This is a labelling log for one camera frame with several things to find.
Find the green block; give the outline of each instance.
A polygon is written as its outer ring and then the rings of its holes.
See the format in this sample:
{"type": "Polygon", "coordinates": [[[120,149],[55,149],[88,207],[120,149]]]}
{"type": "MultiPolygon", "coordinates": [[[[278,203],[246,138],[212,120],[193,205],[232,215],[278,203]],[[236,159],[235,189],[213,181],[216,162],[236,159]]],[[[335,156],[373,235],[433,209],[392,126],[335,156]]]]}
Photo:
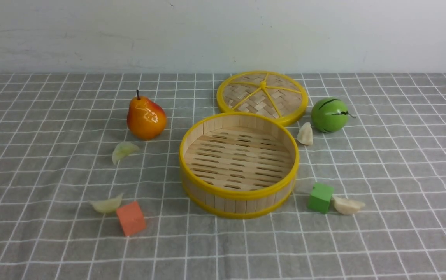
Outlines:
{"type": "Polygon", "coordinates": [[[326,214],[333,193],[334,188],[321,183],[315,183],[308,200],[308,209],[326,214]]]}

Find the white wall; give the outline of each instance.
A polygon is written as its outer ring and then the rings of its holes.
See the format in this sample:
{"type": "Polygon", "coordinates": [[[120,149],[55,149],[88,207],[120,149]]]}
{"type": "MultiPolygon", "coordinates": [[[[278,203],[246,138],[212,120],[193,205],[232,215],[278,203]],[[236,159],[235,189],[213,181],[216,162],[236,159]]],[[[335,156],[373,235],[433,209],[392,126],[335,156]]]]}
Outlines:
{"type": "Polygon", "coordinates": [[[446,72],[446,0],[0,0],[0,71],[446,72]]]}

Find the bamboo steamer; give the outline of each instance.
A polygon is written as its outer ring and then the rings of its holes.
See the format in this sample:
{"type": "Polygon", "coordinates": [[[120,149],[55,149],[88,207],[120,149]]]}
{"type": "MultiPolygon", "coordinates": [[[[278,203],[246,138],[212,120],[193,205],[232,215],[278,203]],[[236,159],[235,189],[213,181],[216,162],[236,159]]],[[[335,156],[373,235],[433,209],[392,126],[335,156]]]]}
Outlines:
{"type": "Polygon", "coordinates": [[[216,101],[221,112],[254,113],[289,126],[304,115],[308,95],[289,76],[251,71],[223,81],[216,92],[216,101]]]}
{"type": "Polygon", "coordinates": [[[196,123],[184,135],[179,155],[189,198],[226,218],[254,218],[278,208],[292,192],[299,167],[289,131],[248,112],[196,123]]]}

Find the white dumpling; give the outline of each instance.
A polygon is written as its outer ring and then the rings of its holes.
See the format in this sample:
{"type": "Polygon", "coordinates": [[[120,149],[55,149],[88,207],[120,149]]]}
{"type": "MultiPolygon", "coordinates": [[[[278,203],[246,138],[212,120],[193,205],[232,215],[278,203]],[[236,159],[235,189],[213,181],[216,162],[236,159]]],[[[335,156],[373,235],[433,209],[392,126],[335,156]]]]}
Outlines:
{"type": "Polygon", "coordinates": [[[343,215],[353,215],[360,211],[365,204],[361,201],[332,196],[334,208],[343,215]]]}
{"type": "Polygon", "coordinates": [[[137,145],[131,142],[121,142],[116,145],[116,148],[112,152],[112,163],[117,165],[123,158],[138,151],[140,151],[140,148],[137,145]]]}
{"type": "Polygon", "coordinates": [[[98,213],[109,214],[116,211],[121,206],[122,199],[123,194],[121,193],[117,197],[99,201],[89,201],[89,203],[98,213]]]}
{"type": "Polygon", "coordinates": [[[313,130],[309,122],[303,124],[297,133],[297,140],[303,145],[311,146],[313,144],[313,130]]]}

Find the orange block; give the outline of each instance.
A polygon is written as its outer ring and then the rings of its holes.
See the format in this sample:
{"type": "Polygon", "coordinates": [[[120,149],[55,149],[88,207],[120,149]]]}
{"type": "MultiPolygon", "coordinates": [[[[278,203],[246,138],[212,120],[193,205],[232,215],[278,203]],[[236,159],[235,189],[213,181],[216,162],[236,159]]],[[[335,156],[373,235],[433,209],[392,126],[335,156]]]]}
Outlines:
{"type": "Polygon", "coordinates": [[[136,234],[147,227],[142,210],[137,201],[118,208],[116,214],[118,215],[125,236],[136,234]]]}

